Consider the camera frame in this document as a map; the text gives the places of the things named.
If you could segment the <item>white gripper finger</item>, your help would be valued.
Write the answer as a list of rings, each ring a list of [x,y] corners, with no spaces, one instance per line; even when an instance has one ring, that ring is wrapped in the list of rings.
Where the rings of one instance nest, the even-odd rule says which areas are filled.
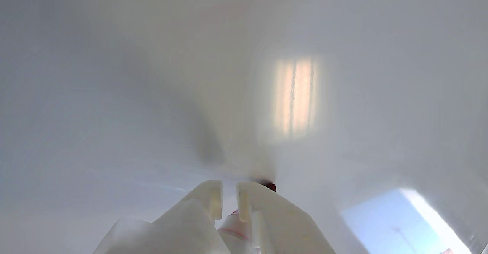
[[[195,187],[156,221],[121,218],[103,237],[96,254],[228,254],[215,228],[222,218],[223,183]]]
[[[273,190],[239,182],[240,221],[250,226],[250,241],[262,254],[334,254],[312,217]]]

